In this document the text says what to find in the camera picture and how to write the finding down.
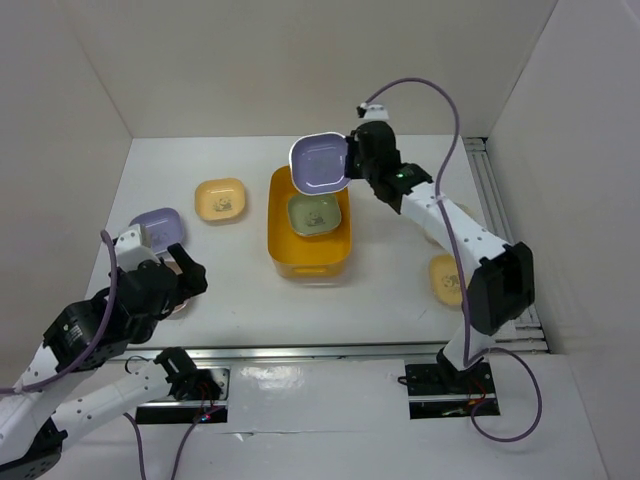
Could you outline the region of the purple panda plate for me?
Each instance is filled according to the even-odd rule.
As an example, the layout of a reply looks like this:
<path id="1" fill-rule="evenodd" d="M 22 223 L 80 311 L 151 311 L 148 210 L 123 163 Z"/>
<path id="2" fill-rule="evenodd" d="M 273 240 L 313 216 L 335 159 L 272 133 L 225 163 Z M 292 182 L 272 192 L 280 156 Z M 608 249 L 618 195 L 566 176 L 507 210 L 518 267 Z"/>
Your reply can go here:
<path id="1" fill-rule="evenodd" d="M 350 183 L 345 174 L 346 137 L 337 132 L 307 135 L 297 139 L 289 151 L 291 180 L 307 196 L 333 194 Z"/>

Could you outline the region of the green panda plate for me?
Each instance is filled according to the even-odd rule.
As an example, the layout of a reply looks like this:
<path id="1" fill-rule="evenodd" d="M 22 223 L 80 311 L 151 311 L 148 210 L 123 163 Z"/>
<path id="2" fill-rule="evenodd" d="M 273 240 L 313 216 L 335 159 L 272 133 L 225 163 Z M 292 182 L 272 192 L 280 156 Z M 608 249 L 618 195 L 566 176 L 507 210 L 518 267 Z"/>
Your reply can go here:
<path id="1" fill-rule="evenodd" d="M 291 229 L 300 237 L 329 234 L 342 223 L 342 213 L 335 194 L 296 194 L 288 200 L 286 212 Z"/>

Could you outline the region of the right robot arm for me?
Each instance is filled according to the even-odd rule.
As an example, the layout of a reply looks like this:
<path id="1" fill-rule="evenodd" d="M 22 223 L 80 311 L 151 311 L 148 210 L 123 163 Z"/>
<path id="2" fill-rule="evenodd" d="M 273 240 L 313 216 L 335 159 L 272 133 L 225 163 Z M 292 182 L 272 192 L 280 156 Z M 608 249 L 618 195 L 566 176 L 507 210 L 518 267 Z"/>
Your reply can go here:
<path id="1" fill-rule="evenodd" d="M 401 161 L 391 126 L 366 121 L 346 137 L 345 175 L 364 179 L 376 198 L 417 225 L 454 257 L 463 294 L 463 323 L 441 349 L 436 379 L 460 391 L 493 336 L 535 300 L 534 260 L 523 242 L 492 234 L 436 188 L 420 166 Z"/>

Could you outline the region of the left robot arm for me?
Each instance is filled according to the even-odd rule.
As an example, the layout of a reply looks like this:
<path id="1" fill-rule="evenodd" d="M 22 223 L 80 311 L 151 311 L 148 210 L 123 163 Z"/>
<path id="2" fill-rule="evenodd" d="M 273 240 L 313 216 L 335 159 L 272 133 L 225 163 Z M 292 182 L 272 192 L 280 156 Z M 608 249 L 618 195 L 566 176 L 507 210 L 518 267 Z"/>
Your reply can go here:
<path id="1" fill-rule="evenodd" d="M 151 338 L 173 309 L 204 293 L 206 269 L 179 244 L 164 260 L 124 270 L 109 254 L 110 284 L 91 299 L 68 305 L 43 335 L 31 364 L 1 393 L 1 476 L 36 479 L 99 426 L 151 400 L 189 397 L 198 370 L 181 347 L 161 351 L 142 368 L 93 393 L 69 395 L 131 344 Z"/>

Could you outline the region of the yellow plastic bin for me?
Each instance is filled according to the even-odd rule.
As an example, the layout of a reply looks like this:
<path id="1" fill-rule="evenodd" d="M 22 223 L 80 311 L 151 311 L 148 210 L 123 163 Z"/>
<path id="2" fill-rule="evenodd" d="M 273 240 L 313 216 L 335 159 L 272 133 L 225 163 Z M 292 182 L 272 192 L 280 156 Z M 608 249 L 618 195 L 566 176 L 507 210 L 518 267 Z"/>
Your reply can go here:
<path id="1" fill-rule="evenodd" d="M 289 204 L 299 192 L 290 168 L 271 176 L 267 208 L 267 250 L 277 273 L 290 279 L 334 277 L 343 272 L 352 249 L 350 200 L 347 190 L 335 195 L 340 223 L 330 232 L 302 236 L 294 231 Z"/>

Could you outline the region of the purple plate left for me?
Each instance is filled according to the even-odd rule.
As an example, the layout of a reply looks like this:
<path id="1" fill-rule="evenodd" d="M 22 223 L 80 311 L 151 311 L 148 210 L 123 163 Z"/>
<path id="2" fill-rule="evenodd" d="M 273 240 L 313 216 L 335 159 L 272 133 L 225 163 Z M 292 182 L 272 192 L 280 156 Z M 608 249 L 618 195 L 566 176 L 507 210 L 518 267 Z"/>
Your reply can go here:
<path id="1" fill-rule="evenodd" d="M 181 243 L 185 229 L 180 214 L 173 208 L 163 207 L 134 217 L 129 225 L 139 224 L 146 229 L 151 240 L 151 250 L 159 255 L 170 245 Z"/>

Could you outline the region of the yellow panda plate left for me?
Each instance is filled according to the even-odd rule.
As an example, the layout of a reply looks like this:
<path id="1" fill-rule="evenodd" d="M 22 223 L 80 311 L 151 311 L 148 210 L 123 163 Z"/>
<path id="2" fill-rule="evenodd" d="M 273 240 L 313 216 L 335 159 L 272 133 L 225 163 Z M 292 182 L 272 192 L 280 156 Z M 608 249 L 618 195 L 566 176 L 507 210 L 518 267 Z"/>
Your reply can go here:
<path id="1" fill-rule="evenodd" d="M 194 209 L 206 222 L 226 222 L 239 218 L 246 207 L 244 184 L 236 178 L 207 180 L 194 193 Z"/>

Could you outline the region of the yellow panda plate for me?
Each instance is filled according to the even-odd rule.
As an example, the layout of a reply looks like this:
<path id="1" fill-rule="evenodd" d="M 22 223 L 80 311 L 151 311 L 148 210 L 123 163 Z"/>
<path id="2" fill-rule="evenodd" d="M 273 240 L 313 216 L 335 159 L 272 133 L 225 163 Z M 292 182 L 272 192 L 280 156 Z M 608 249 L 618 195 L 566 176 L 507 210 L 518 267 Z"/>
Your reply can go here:
<path id="1" fill-rule="evenodd" d="M 239 218 L 246 207 L 244 184 L 236 178 L 207 180 L 194 193 L 194 209 L 206 222 L 226 222 Z"/>
<path id="2" fill-rule="evenodd" d="M 429 280 L 436 299 L 451 308 L 461 308 L 461 283 L 453 256 L 444 254 L 431 259 Z"/>

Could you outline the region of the cream plate far right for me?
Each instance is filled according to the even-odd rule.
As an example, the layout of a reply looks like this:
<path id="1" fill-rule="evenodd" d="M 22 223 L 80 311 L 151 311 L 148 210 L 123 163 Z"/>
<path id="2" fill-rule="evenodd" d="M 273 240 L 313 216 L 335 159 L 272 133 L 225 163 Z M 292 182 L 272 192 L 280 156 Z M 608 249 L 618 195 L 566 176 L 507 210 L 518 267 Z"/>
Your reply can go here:
<path id="1" fill-rule="evenodd" d="M 462 210 L 466 215 L 468 215 L 471 219 L 473 219 L 474 221 L 477 220 L 475 212 L 473 210 L 471 210 L 469 207 L 467 207 L 465 204 L 463 203 L 459 203 L 459 202 L 454 202 L 455 205 Z M 424 234 L 424 238 L 427 242 L 429 242 L 432 245 L 435 245 L 437 247 L 440 248 L 444 248 L 441 246 L 441 244 L 433 237 L 431 236 L 426 230 L 423 231 Z"/>

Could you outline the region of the yellow panda plate right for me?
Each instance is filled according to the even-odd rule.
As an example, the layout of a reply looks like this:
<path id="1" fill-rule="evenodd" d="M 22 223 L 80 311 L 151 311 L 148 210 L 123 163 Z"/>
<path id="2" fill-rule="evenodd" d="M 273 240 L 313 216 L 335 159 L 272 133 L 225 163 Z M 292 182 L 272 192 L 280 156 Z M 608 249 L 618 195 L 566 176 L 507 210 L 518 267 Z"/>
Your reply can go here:
<path id="1" fill-rule="evenodd" d="M 453 256 L 444 254 L 431 259 L 429 280 L 436 299 L 451 308 L 461 308 L 461 283 Z"/>

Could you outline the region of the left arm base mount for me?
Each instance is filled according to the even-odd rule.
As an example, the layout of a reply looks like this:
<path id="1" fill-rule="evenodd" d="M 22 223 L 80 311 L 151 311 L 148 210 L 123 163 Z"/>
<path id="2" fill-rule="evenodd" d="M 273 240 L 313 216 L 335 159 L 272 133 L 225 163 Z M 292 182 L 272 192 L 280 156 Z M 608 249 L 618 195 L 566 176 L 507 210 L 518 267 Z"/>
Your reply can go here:
<path id="1" fill-rule="evenodd" d="M 226 423 L 229 384 L 229 368 L 199 368 L 188 393 L 178 400 L 167 396 L 142 404 L 134 419 L 140 425 L 188 425 L 195 419 L 204 424 Z"/>

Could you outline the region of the aluminium rail front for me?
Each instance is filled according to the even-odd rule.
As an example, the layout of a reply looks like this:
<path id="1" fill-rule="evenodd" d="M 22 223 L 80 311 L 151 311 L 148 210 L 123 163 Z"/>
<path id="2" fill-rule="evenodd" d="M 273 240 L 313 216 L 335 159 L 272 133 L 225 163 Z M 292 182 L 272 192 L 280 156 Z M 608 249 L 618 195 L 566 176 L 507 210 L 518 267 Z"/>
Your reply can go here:
<path id="1" fill-rule="evenodd" d="M 546 341 L 525 338 L 524 340 L 501 341 L 498 346 L 517 353 L 549 353 Z M 384 343 L 384 344 L 340 344 L 319 346 L 271 346 L 271 347 L 224 347 L 185 348 L 194 360 L 282 360 L 324 359 L 346 357 L 406 357 L 435 355 L 442 345 L 438 343 Z M 111 359 L 124 362 L 130 357 L 155 358 L 161 349 L 133 349 Z"/>

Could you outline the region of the aluminium rail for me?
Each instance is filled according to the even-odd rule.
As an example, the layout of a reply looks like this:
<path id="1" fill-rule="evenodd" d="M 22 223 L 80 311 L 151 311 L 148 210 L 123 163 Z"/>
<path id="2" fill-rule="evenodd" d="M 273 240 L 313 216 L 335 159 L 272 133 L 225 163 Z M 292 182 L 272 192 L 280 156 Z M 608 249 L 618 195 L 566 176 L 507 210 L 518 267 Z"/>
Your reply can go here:
<path id="1" fill-rule="evenodd" d="M 478 191 L 482 212 L 491 231 L 500 237 L 515 242 L 515 237 L 506 215 L 495 174 L 490 164 L 484 138 L 464 138 L 464 147 Z M 500 340 L 507 348 L 520 353 L 548 353 L 549 345 L 534 305 L 529 306 L 512 321 L 515 335 Z"/>
<path id="2" fill-rule="evenodd" d="M 549 353 L 546 341 L 525 338 L 524 340 L 501 341 L 498 346 L 517 353 Z M 384 343 L 384 344 L 340 344 L 319 346 L 271 346 L 271 347 L 224 347 L 185 348 L 194 360 L 282 360 L 324 359 L 346 357 L 406 357 L 435 355 L 442 345 L 438 343 Z M 161 349 L 133 349 L 111 359 L 124 362 L 130 357 L 155 358 Z"/>

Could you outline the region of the aluminium rail right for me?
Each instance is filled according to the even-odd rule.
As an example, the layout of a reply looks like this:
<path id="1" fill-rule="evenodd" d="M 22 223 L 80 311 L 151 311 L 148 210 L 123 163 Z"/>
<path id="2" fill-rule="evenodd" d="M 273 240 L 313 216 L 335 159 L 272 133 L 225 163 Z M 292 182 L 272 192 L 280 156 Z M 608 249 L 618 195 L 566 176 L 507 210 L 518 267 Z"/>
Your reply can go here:
<path id="1" fill-rule="evenodd" d="M 495 174 L 490 164 L 484 138 L 464 138 L 464 147 L 478 191 L 482 212 L 491 231 L 500 237 L 515 242 L 515 237 L 506 215 Z M 529 306 L 512 321 L 515 335 L 500 340 L 507 348 L 520 353 L 548 353 L 549 345 L 534 305 Z"/>

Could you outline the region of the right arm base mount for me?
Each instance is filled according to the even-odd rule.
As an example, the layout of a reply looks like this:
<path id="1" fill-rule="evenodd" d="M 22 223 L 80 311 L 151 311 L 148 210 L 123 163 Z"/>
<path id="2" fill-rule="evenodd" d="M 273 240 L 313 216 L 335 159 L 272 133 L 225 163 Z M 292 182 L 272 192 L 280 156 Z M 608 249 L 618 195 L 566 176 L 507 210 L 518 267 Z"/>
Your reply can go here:
<path id="1" fill-rule="evenodd" d="M 412 420 L 499 416 L 492 370 L 483 362 L 461 380 L 448 382 L 435 363 L 407 364 L 397 382 L 406 388 Z"/>

